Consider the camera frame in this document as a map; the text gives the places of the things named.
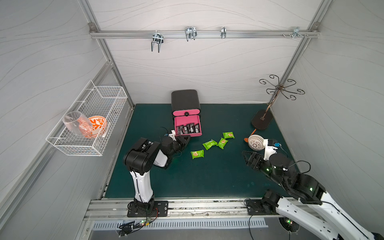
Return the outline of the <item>green cookie packet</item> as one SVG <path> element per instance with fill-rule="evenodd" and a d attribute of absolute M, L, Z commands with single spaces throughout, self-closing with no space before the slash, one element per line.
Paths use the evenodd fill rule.
<path fill-rule="evenodd" d="M 192 159 L 203 158 L 205 156 L 205 151 L 204 150 L 192 151 L 191 156 L 192 156 Z"/>
<path fill-rule="evenodd" d="M 227 140 L 227 139 L 221 138 L 221 139 L 218 141 L 217 146 L 223 150 L 223 149 L 225 148 L 225 146 L 226 146 L 227 143 L 228 143 L 228 140 Z"/>
<path fill-rule="evenodd" d="M 233 132 L 225 132 L 225 133 L 223 133 L 223 138 L 224 139 L 234 139 L 235 136 L 234 136 Z"/>
<path fill-rule="evenodd" d="M 203 143 L 203 146 L 204 148 L 208 151 L 210 148 L 212 148 L 213 146 L 216 146 L 218 143 L 214 140 L 210 140 L 206 143 Z"/>

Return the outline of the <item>black pink drawer cabinet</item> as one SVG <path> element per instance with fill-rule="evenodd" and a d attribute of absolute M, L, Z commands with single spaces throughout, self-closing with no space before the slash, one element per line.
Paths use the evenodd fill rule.
<path fill-rule="evenodd" d="M 200 137 L 202 135 L 201 125 L 201 105 L 197 90 L 178 90 L 171 93 L 172 116 L 176 136 L 178 134 L 178 126 L 188 126 L 191 123 L 200 125 L 200 133 L 188 133 L 191 137 Z"/>

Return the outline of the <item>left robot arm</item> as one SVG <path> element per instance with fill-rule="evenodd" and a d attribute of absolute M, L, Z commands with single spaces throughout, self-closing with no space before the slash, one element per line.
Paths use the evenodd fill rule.
<path fill-rule="evenodd" d="M 129 170 L 135 187 L 134 207 L 150 213 L 155 207 L 154 192 L 151 186 L 150 170 L 153 166 L 167 169 L 177 153 L 181 153 L 191 136 L 165 137 L 159 142 L 140 138 L 126 152 L 123 162 Z"/>

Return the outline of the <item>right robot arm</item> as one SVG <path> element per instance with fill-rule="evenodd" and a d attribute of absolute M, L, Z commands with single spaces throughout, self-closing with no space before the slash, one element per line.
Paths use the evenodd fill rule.
<path fill-rule="evenodd" d="M 263 173 L 284 191 L 314 210 L 315 217 L 291 203 L 286 197 L 267 190 L 261 200 L 246 199 L 248 214 L 257 213 L 280 215 L 281 224 L 287 230 L 293 225 L 305 228 L 321 240 L 382 240 L 379 233 L 373 233 L 362 227 L 332 198 L 329 192 L 315 178 L 300 173 L 295 163 L 280 153 L 272 154 L 265 160 L 257 152 L 242 153 L 246 165 Z"/>

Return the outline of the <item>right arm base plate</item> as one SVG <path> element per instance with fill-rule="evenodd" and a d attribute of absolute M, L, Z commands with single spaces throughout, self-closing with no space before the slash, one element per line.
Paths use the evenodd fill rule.
<path fill-rule="evenodd" d="M 262 216 L 270 214 L 270 212 L 262 205 L 261 200 L 245 199 L 244 205 L 246 206 L 247 214 L 249 216 Z"/>

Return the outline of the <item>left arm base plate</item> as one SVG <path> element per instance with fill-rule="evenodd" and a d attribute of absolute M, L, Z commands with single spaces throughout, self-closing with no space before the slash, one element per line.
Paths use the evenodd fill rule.
<path fill-rule="evenodd" d="M 144 217 L 167 217 L 168 216 L 168 201 L 150 201 L 142 203 L 137 200 L 128 204 L 128 218 L 144 218 Z"/>

